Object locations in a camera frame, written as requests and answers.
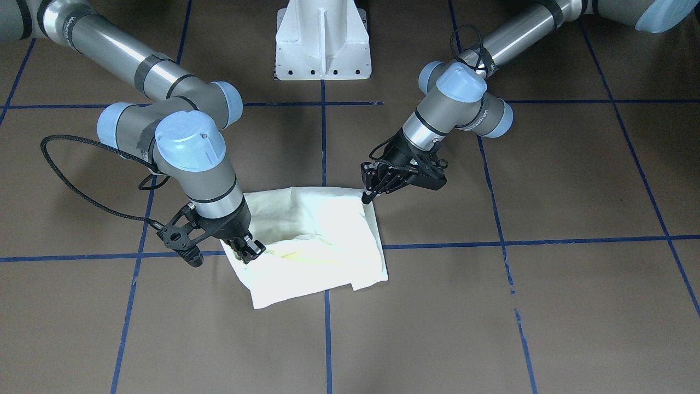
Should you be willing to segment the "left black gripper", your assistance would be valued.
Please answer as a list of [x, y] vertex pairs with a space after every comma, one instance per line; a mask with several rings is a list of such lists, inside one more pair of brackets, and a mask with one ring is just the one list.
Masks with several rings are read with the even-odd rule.
[[361, 202], [366, 205], [378, 195], [391, 194], [405, 186], [404, 178], [409, 175], [410, 160], [415, 155], [436, 155], [438, 151], [437, 144], [430, 150], [418, 149], [405, 137], [402, 130], [383, 142], [381, 148], [381, 160], [360, 164], [364, 184]]

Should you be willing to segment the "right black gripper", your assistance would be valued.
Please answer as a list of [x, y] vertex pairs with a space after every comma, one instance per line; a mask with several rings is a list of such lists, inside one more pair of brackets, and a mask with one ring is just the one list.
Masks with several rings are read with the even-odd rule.
[[245, 198], [235, 211], [219, 218], [201, 217], [201, 228], [215, 239], [230, 242], [234, 257], [243, 264], [249, 264], [265, 252], [266, 247], [259, 240], [254, 240], [249, 227], [252, 213]]

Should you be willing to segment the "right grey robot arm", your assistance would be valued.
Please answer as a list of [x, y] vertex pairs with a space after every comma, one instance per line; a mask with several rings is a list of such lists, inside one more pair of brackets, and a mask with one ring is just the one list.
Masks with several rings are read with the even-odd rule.
[[74, 138], [147, 167], [141, 190], [150, 179], [175, 179], [188, 198], [167, 223], [129, 219], [155, 229], [167, 248], [194, 267], [203, 263], [199, 243], [210, 237], [245, 264], [265, 251], [249, 230], [252, 213], [221, 133], [242, 116], [235, 87], [203, 82], [113, 25], [88, 1], [2, 2], [2, 42], [42, 37], [90, 58], [152, 100], [144, 107], [112, 104], [98, 117], [98, 141]]

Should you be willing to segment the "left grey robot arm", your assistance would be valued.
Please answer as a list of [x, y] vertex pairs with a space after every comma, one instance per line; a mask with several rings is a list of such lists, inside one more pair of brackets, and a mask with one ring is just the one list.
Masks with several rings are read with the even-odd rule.
[[487, 78], [564, 23], [595, 14], [638, 31], [661, 33], [697, 6], [697, 1], [533, 1], [470, 47], [454, 51], [449, 62], [425, 65], [418, 77], [423, 100], [398, 132], [378, 146], [382, 154], [370, 154], [370, 161], [361, 164], [363, 204], [405, 186], [443, 187], [447, 162], [437, 152], [454, 129], [485, 138], [504, 135], [513, 111], [487, 91]]

